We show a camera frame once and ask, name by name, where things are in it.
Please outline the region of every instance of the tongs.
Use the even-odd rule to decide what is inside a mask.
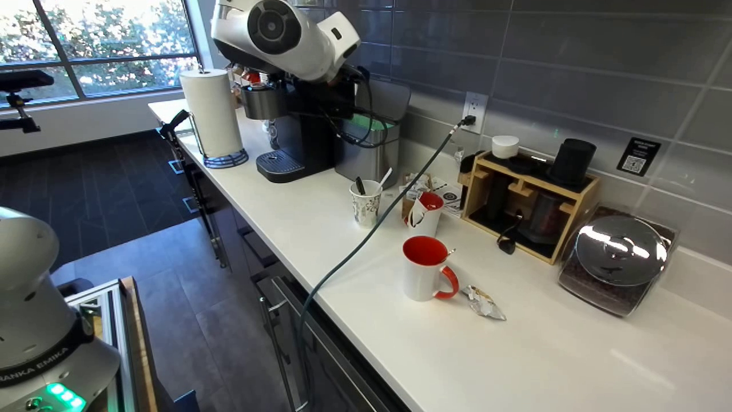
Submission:
[[[506,313],[501,307],[479,287],[461,288],[461,295],[465,295],[479,311],[479,315],[491,319],[495,322],[506,322]]]

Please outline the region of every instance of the mug handle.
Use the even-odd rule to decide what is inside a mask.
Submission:
[[[436,293],[436,298],[448,299],[461,290],[459,275],[451,271],[451,266],[445,266],[439,275],[451,281],[454,290],[439,290],[439,293]]]
[[[421,218],[416,218],[416,204],[420,204],[420,200],[415,201],[415,205],[412,205],[412,210],[411,210],[411,214],[408,214],[408,224],[411,224],[412,229],[429,218],[429,210],[425,210],[425,208],[421,210]]]

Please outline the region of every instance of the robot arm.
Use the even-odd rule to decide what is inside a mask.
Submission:
[[[360,45],[343,14],[318,24],[285,0],[217,0],[212,36],[222,54],[256,70],[286,70],[305,83],[335,83]]]
[[[119,352],[96,341],[51,283],[59,251],[54,229],[0,205],[0,409],[56,406],[51,385],[83,409],[119,371]]]

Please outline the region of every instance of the glass window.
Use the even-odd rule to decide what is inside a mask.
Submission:
[[[57,53],[32,2],[2,2],[0,63],[57,62]]]
[[[183,0],[14,0],[0,38],[0,70],[56,77],[22,91],[45,103],[175,90],[199,57]]]

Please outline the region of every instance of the wooden box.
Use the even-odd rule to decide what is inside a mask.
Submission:
[[[547,162],[538,162],[525,154],[514,161],[498,161],[491,154],[477,155],[462,219],[495,233],[498,238],[514,230],[517,249],[556,264],[559,259],[564,259],[568,241],[581,218],[595,208],[599,181],[587,178],[581,189],[571,189],[550,182],[547,174]],[[503,201],[498,210],[492,197],[499,197],[499,193],[506,194],[501,194]],[[551,201],[559,204],[555,213],[555,224],[559,224],[556,241],[551,242],[534,242],[531,238],[520,233],[520,226],[531,222],[538,197],[551,197]]]

